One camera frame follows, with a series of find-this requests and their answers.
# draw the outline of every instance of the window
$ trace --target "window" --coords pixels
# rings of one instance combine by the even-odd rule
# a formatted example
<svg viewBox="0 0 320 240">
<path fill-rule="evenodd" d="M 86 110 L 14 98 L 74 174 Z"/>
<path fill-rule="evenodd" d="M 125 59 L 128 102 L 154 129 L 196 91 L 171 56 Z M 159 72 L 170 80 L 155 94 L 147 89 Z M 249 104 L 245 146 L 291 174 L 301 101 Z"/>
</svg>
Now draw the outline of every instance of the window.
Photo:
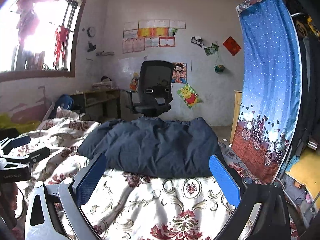
<svg viewBox="0 0 320 240">
<path fill-rule="evenodd" d="M 85 0 L 36 3 L 34 12 L 39 24 L 34 34 L 25 38 L 24 45 L 18 41 L 17 5 L 4 12 L 0 20 L 0 82 L 31 77 L 74 77 L 75 46 L 84 3 Z M 57 35 L 61 29 L 67 30 L 65 36 Z M 60 47 L 56 46 L 58 37 L 65 41 Z M 61 52 L 59 57 L 55 50 Z"/>
</svg>

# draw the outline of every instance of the white wall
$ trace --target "white wall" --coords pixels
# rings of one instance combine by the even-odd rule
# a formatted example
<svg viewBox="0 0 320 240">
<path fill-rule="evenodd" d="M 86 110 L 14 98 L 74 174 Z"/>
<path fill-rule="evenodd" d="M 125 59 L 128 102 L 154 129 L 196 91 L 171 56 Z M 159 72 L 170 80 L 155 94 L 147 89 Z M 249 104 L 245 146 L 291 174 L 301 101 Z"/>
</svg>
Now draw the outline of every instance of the white wall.
<svg viewBox="0 0 320 240">
<path fill-rule="evenodd" d="M 143 57 L 150 59 L 192 61 L 187 82 L 197 91 L 202 103 L 188 109 L 177 95 L 180 84 L 172 85 L 171 110 L 161 115 L 170 120 L 191 120 L 203 117 L 210 125 L 230 125 L 234 109 L 234 90 L 241 90 L 244 72 L 243 49 L 234 57 L 222 43 L 232 36 L 243 47 L 236 6 L 241 0 L 108 0 L 105 26 L 105 50 L 115 56 L 104 58 L 104 73 L 121 88 L 128 88 L 133 71 L 139 70 Z M 122 35 L 125 22 L 144 19 L 180 19 L 186 21 L 186 30 L 179 30 L 175 48 L 146 48 L 144 52 L 122 54 Z M 204 49 L 191 44 L 191 36 L 201 36 L 205 45 L 217 41 L 220 60 L 226 70 L 214 71 L 216 56 L 206 56 Z M 122 117 L 133 119 L 124 107 Z"/>
<path fill-rule="evenodd" d="M 107 0 L 87 0 L 80 24 L 76 47 L 76 77 L 75 78 L 32 78 L 0 83 L 0 113 L 7 112 L 10 115 L 19 113 L 19 119 L 42 119 L 42 116 L 34 116 L 34 106 L 44 104 L 45 97 L 55 100 L 61 94 L 75 93 L 76 90 L 87 90 L 93 82 L 101 79 L 101 59 L 95 56 L 95 51 L 87 53 L 87 42 L 90 40 L 97 45 L 96 51 L 103 50 L 103 32 L 105 23 L 105 9 Z M 89 38 L 87 28 L 94 26 L 96 35 Z"/>
</svg>

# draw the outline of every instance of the cable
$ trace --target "cable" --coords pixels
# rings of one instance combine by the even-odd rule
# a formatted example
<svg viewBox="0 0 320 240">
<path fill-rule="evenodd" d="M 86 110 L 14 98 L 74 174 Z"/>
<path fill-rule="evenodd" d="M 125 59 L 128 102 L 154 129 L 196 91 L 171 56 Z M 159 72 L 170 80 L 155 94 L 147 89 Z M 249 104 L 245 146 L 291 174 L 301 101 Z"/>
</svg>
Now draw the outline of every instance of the cable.
<svg viewBox="0 0 320 240">
<path fill-rule="evenodd" d="M 21 194 L 22 194 L 22 211 L 21 211 L 21 214 L 20 214 L 18 217 L 16 217 L 16 220 L 18 220 L 20 217 L 22 217 L 24 208 L 25 208 L 25 206 L 26 206 L 26 203 L 25 203 L 25 200 L 24 200 L 24 195 L 23 195 L 21 189 L 18 188 L 18 190 L 19 190 L 19 191 L 21 192 Z"/>
</svg>

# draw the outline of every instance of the winnie the pooh poster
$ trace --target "winnie the pooh poster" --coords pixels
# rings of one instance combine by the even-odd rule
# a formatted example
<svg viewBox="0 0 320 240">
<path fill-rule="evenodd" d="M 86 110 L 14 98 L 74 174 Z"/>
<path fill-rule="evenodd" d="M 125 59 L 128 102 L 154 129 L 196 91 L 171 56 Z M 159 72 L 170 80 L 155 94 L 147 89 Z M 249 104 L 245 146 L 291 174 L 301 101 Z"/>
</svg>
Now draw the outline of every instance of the winnie the pooh poster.
<svg viewBox="0 0 320 240">
<path fill-rule="evenodd" d="M 189 108 L 200 102 L 198 94 L 188 83 L 180 88 L 177 93 Z"/>
</svg>

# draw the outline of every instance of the chair armrest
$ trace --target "chair armrest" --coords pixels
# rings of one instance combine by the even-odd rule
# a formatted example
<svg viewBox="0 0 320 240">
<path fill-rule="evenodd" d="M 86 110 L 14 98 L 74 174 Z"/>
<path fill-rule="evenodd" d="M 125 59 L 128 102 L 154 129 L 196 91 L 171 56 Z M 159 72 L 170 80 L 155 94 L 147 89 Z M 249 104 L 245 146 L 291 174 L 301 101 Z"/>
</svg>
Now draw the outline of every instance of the chair armrest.
<svg viewBox="0 0 320 240">
<path fill-rule="evenodd" d="M 126 93 L 128 93 L 128 94 L 135 93 L 135 90 L 126 90 L 126 89 L 123 89 L 122 91 L 123 91 L 123 92 L 126 92 Z"/>
<path fill-rule="evenodd" d="M 122 91 L 123 91 L 123 92 L 126 92 L 126 93 L 128 94 L 130 105 L 129 105 L 129 106 L 126 106 L 126 107 L 129 108 L 130 111 L 133 113 L 133 112 L 134 112 L 134 109 L 133 109 L 132 93 L 135 93 L 135 91 L 134 91 L 134 90 L 125 90 L 125 89 L 123 89 Z"/>
</svg>

